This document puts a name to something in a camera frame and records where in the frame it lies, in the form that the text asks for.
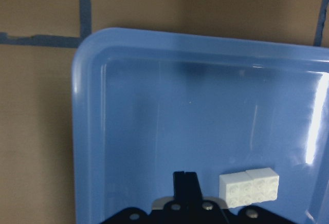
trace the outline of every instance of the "brown cardboard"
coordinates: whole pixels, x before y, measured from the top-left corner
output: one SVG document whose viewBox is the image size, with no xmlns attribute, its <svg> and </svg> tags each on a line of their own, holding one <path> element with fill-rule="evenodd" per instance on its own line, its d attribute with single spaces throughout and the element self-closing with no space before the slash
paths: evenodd
<svg viewBox="0 0 329 224">
<path fill-rule="evenodd" d="M 128 27 L 312 45 L 321 0 L 92 0 L 93 31 Z"/>
<path fill-rule="evenodd" d="M 74 223 L 75 49 L 0 45 L 0 223 Z"/>
<path fill-rule="evenodd" d="M 79 0 L 0 1 L 0 32 L 80 36 Z"/>
</svg>

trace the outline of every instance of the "blue plastic bin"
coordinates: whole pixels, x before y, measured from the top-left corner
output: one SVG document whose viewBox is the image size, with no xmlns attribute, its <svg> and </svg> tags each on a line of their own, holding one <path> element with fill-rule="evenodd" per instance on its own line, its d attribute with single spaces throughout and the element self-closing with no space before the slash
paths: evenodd
<svg viewBox="0 0 329 224">
<path fill-rule="evenodd" d="M 173 195 L 195 171 L 271 167 L 297 223 L 329 223 L 329 49 L 112 28 L 89 36 L 72 67 L 77 223 Z"/>
</svg>

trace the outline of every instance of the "screw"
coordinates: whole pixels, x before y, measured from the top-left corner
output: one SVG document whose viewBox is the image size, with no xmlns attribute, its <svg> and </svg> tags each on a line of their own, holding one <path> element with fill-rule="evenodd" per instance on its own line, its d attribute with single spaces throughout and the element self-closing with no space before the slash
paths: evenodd
<svg viewBox="0 0 329 224">
<path fill-rule="evenodd" d="M 130 220 L 138 220 L 139 219 L 139 214 L 131 214 L 130 216 L 129 216 L 129 219 Z"/>
<path fill-rule="evenodd" d="M 204 202 L 203 204 L 202 204 L 202 208 L 204 208 L 205 210 L 212 210 L 213 209 L 213 205 L 212 205 L 212 203 L 210 203 L 210 202 Z"/>
<path fill-rule="evenodd" d="M 175 210 L 175 211 L 180 210 L 180 205 L 177 203 L 174 203 L 173 205 L 171 205 L 171 209 Z"/>
<path fill-rule="evenodd" d="M 246 215 L 249 217 L 249 218 L 252 218 L 252 219 L 256 219 L 258 218 L 258 213 L 256 210 L 253 210 L 253 209 L 248 209 L 246 211 Z"/>
</svg>

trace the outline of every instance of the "white lego brick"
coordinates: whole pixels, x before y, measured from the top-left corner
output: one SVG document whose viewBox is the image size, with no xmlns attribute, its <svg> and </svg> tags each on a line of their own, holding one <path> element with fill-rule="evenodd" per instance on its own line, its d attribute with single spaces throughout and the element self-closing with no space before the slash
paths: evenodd
<svg viewBox="0 0 329 224">
<path fill-rule="evenodd" d="M 252 179 L 252 202 L 276 200 L 278 197 L 279 175 L 269 167 L 246 170 Z"/>
<path fill-rule="evenodd" d="M 252 179 L 246 172 L 220 175 L 220 199 L 227 207 L 252 204 Z"/>
</svg>

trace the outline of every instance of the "blue tape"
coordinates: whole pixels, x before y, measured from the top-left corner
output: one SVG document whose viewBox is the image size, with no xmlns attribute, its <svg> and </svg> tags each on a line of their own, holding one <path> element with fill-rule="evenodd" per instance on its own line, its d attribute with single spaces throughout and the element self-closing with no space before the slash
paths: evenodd
<svg viewBox="0 0 329 224">
<path fill-rule="evenodd" d="M 90 0 L 80 0 L 80 37 L 92 33 L 92 5 Z"/>
<path fill-rule="evenodd" d="M 0 32 L 0 44 L 77 48 L 81 42 L 81 38 L 55 35 L 35 35 L 32 37 L 12 38 L 8 37 L 7 33 Z"/>
<path fill-rule="evenodd" d="M 314 38 L 314 44 L 313 44 L 314 46 L 319 47 L 319 46 L 321 46 L 321 43 L 322 43 L 323 28 L 324 28 L 324 22 L 325 22 L 325 18 L 326 18 L 328 3 L 329 3 L 329 0 L 322 0 L 317 30 L 315 32 L 315 38 Z"/>
</svg>

